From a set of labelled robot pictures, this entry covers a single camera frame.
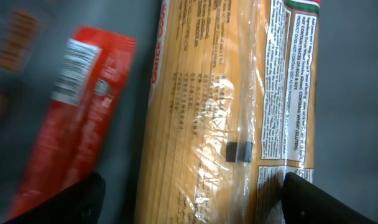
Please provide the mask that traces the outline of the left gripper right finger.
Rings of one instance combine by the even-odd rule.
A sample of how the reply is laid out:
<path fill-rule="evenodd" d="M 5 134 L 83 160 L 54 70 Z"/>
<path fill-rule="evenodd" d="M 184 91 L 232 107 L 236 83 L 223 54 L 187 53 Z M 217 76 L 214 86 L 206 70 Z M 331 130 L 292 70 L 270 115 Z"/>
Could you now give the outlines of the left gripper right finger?
<path fill-rule="evenodd" d="M 376 224 L 293 172 L 284 177 L 281 203 L 286 224 Z"/>

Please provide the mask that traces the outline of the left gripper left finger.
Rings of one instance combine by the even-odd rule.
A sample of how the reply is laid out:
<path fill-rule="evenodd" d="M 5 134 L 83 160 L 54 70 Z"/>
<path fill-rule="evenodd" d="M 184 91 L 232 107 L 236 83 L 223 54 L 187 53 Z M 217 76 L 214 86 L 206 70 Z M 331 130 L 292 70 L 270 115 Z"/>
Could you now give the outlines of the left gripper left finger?
<path fill-rule="evenodd" d="M 84 179 L 5 224 L 97 224 L 106 192 L 105 179 L 92 172 Z"/>

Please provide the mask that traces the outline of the red chocolate bar wrapper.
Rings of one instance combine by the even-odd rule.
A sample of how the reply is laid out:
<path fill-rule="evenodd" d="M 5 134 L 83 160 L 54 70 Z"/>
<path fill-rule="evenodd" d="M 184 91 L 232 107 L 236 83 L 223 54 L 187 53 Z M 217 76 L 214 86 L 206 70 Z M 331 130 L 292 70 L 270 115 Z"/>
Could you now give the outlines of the red chocolate bar wrapper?
<path fill-rule="evenodd" d="M 81 26 L 68 40 L 9 219 L 52 198 L 94 169 L 135 48 L 132 37 L 88 26 Z"/>

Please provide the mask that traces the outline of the spaghetti pack orange ends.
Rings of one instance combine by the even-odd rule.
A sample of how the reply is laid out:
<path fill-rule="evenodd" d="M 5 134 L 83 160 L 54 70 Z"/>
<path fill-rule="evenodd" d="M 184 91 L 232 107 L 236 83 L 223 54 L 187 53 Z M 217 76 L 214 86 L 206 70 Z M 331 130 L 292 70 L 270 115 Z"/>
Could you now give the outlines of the spaghetti pack orange ends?
<path fill-rule="evenodd" d="M 164 1 L 134 221 L 283 223 L 314 174 L 319 1 Z"/>

